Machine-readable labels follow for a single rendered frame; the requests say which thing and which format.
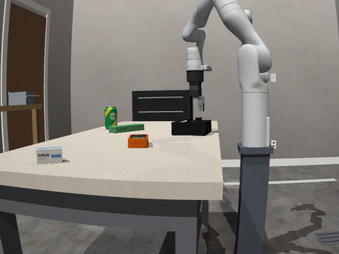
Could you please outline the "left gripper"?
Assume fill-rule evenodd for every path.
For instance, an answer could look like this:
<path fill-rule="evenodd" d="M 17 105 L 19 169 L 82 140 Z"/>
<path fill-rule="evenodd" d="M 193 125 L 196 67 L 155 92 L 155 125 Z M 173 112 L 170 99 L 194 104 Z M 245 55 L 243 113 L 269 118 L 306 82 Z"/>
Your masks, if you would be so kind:
<path fill-rule="evenodd" d="M 204 71 L 212 71 L 209 65 L 203 65 L 201 59 L 189 59 L 186 64 L 187 82 L 189 82 L 189 96 L 198 98 L 198 111 L 204 111 L 204 96 L 202 96 L 201 81 Z M 197 97 L 194 97 L 197 96 Z"/>

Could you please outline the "green drink can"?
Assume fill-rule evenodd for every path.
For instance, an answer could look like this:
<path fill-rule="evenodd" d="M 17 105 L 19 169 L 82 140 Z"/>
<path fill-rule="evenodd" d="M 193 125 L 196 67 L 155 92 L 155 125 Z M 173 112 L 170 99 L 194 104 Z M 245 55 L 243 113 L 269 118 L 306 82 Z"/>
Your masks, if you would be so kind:
<path fill-rule="evenodd" d="M 105 128 L 117 125 L 117 109 L 115 106 L 106 106 L 105 108 Z"/>

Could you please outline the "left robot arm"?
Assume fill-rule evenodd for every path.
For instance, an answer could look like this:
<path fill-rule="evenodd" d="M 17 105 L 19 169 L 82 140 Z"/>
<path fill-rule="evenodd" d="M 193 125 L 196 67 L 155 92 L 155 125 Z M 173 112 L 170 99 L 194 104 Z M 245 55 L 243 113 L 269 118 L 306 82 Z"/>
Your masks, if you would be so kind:
<path fill-rule="evenodd" d="M 182 32 L 184 41 L 197 43 L 187 49 L 187 60 L 202 60 L 206 33 L 201 28 L 205 27 L 213 6 L 226 28 L 244 44 L 237 55 L 242 90 L 242 146 L 269 147 L 269 87 L 260 73 L 271 69 L 272 57 L 237 0 L 202 0 L 195 7 Z"/>

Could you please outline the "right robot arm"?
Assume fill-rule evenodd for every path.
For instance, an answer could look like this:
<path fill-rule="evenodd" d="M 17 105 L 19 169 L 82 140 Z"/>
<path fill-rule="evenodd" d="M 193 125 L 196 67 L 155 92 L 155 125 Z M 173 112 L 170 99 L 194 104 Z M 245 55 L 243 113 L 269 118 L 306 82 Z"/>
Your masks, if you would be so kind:
<path fill-rule="evenodd" d="M 245 14 L 247 15 L 249 21 L 250 21 L 251 24 L 252 24 L 252 15 L 251 15 L 250 11 L 249 11 L 249 10 L 244 10 L 244 12 L 245 12 Z M 267 82 L 269 81 L 269 72 L 260 73 L 260 77 L 261 77 L 261 79 L 262 79 L 265 83 L 267 83 Z"/>

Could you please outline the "black lighting desk panel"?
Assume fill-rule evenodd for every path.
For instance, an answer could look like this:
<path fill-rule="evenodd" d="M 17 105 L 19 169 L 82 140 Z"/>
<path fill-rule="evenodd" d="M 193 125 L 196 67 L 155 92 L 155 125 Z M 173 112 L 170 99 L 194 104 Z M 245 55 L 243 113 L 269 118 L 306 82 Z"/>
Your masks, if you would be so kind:
<path fill-rule="evenodd" d="M 172 135 L 202 135 L 211 132 L 211 120 L 202 120 L 201 117 L 189 118 L 172 122 Z"/>

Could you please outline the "green rounded rectangular block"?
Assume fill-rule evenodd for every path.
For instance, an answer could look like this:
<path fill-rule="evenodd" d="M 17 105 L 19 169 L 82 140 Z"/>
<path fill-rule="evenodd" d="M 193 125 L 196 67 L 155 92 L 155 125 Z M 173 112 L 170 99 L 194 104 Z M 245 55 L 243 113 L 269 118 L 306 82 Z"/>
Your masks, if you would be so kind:
<path fill-rule="evenodd" d="M 144 124 L 126 124 L 126 125 L 115 125 L 109 126 L 109 133 L 121 133 L 130 131 L 144 130 Z"/>

